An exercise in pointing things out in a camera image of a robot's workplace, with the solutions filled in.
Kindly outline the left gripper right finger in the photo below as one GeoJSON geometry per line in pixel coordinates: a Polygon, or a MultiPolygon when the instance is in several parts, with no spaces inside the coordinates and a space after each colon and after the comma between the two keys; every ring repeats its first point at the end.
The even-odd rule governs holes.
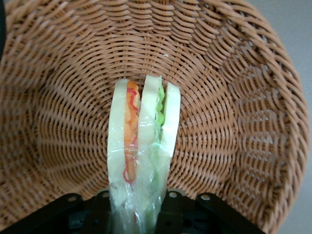
{"type": "Polygon", "coordinates": [[[193,200],[168,190],[155,226],[156,234],[262,234],[259,227],[212,193],[193,200]]]}

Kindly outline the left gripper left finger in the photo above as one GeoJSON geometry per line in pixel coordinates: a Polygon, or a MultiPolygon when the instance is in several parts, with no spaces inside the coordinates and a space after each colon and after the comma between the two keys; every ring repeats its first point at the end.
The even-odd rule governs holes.
{"type": "Polygon", "coordinates": [[[88,200],[70,193],[2,230],[2,234],[110,234],[110,194],[104,190],[88,200]]]}

